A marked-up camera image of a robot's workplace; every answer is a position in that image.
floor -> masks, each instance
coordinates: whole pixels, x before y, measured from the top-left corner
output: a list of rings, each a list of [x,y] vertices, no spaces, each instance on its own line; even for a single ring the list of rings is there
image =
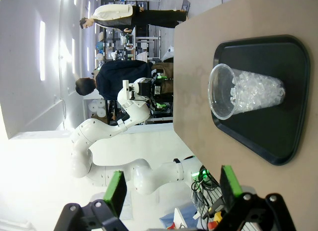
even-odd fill
[[[190,9],[188,17],[194,20],[195,16],[230,0],[188,0],[190,2]],[[160,2],[151,2],[150,9],[153,10],[171,10],[181,9],[183,0],[161,0]],[[150,36],[159,36],[161,30],[161,57],[168,51],[170,46],[173,46],[174,29],[150,26]],[[159,44],[155,47],[150,46],[150,54],[159,56]]]

orange object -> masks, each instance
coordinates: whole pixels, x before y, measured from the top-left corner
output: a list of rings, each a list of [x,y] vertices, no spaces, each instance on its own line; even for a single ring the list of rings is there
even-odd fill
[[[175,230],[175,223],[173,222],[170,227],[167,227],[167,230]]]
[[[218,226],[219,222],[217,221],[213,221],[213,222],[209,222],[208,223],[208,229],[209,231],[214,230],[217,226]]]

clear plastic cup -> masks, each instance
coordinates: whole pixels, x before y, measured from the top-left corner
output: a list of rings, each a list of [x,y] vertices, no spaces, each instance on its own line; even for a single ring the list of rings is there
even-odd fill
[[[213,114],[225,120],[233,114],[282,103],[285,89],[277,78],[218,64],[210,74],[208,97]]]

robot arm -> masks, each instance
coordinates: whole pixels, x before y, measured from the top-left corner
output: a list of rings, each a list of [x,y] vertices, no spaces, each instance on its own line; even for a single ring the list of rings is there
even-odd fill
[[[116,126],[107,125],[97,119],[87,119],[73,132],[72,174],[75,177],[85,177],[92,185],[106,186],[108,179],[115,170],[125,172],[126,181],[132,180],[135,188],[141,194],[151,194],[160,186],[176,181],[192,183],[192,173],[198,172],[202,163],[196,158],[181,162],[168,162],[152,170],[144,159],[137,159],[118,166],[99,166],[93,163],[93,155],[89,147],[100,139],[112,138],[130,127],[145,121],[150,110],[146,105],[149,99],[147,83],[151,79],[140,78],[129,84],[123,81],[123,89],[118,93],[118,102],[129,114],[126,121],[119,120]]]
[[[71,135],[73,176],[81,178],[89,173],[92,166],[92,154],[88,149],[93,143],[100,139],[112,138],[149,118],[150,111],[146,105],[148,98],[138,95],[138,83],[144,80],[147,79],[140,78],[131,84],[128,84],[128,80],[124,80],[123,88],[118,93],[118,102],[130,116],[128,120],[125,122],[119,120],[118,125],[110,126],[98,119],[87,119],[74,130]]]

